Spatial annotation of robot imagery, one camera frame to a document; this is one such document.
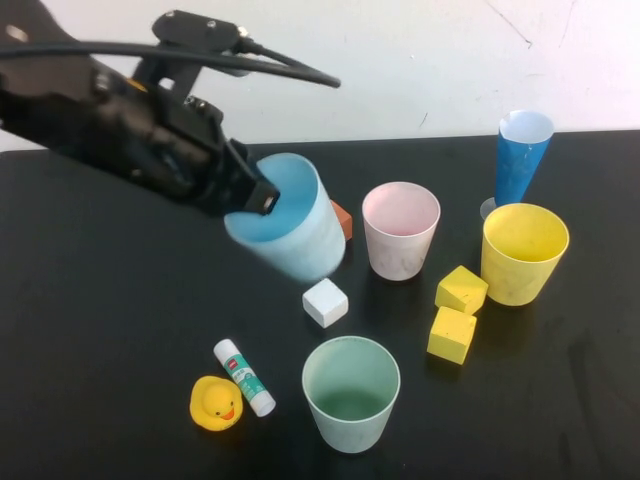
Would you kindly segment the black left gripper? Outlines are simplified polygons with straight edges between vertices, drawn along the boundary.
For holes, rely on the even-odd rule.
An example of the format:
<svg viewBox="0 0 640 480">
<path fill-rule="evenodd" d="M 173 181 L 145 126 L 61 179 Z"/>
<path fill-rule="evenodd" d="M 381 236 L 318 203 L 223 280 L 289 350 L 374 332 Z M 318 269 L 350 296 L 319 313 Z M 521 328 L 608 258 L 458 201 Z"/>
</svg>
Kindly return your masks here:
<svg viewBox="0 0 640 480">
<path fill-rule="evenodd" d="M 211 216 L 273 210 L 280 191 L 249 148 L 225 136 L 213 105 L 106 72 L 94 95 L 96 169 Z"/>
</svg>

